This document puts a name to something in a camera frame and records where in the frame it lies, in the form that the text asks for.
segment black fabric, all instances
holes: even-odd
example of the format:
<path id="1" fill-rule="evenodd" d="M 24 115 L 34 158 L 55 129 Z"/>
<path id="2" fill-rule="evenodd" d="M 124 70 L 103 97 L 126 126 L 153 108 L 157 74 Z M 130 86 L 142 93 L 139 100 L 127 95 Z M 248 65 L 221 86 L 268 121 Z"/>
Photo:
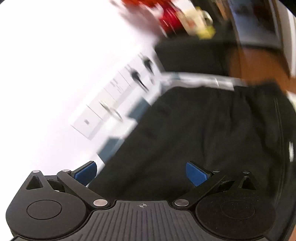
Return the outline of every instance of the black fabric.
<path id="1" fill-rule="evenodd" d="M 228 76 L 228 49 L 237 46 L 237 41 L 231 25 L 217 23 L 214 27 L 212 39 L 186 34 L 157 43 L 155 52 L 164 70 Z"/>
<path id="2" fill-rule="evenodd" d="M 272 204 L 247 189 L 207 196 L 197 204 L 195 214 L 207 230 L 226 240 L 260 239 L 275 220 Z"/>
<path id="3" fill-rule="evenodd" d="M 280 240 L 295 216 L 296 165 L 289 160 L 295 136 L 295 111 L 276 84 L 176 87 L 148 109 L 89 188 L 111 202 L 171 202 L 193 188 L 189 161 L 229 175 L 248 170 L 276 207 L 268 238 Z"/>

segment metal pin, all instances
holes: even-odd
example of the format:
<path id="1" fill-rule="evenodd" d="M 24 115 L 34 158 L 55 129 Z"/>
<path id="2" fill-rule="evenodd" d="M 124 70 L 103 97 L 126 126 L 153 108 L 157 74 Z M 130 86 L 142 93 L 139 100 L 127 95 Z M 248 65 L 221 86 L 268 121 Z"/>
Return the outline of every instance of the metal pin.
<path id="1" fill-rule="evenodd" d="M 175 204 L 179 207 L 186 207 L 189 205 L 189 201 L 186 199 L 178 199 L 175 201 Z"/>
<path id="2" fill-rule="evenodd" d="M 105 199 L 94 200 L 94 205 L 97 207 L 103 207 L 103 206 L 106 206 L 107 204 L 108 204 L 108 201 Z"/>

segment wooden surface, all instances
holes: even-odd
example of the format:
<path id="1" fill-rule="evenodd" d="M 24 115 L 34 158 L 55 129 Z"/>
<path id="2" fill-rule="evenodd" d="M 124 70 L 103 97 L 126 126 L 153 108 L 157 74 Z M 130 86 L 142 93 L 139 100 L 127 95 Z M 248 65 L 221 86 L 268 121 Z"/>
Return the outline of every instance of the wooden surface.
<path id="1" fill-rule="evenodd" d="M 225 5 L 223 4 L 223 0 L 216 0 L 216 5 L 219 8 L 221 15 L 224 20 L 229 19 L 229 13 L 227 12 L 227 9 L 225 8 Z"/>
<path id="2" fill-rule="evenodd" d="M 287 62 L 274 50 L 234 47 L 229 52 L 230 75 L 250 85 L 275 79 L 283 91 L 296 93 L 296 78 L 289 78 Z M 296 228 L 289 241 L 296 241 Z"/>

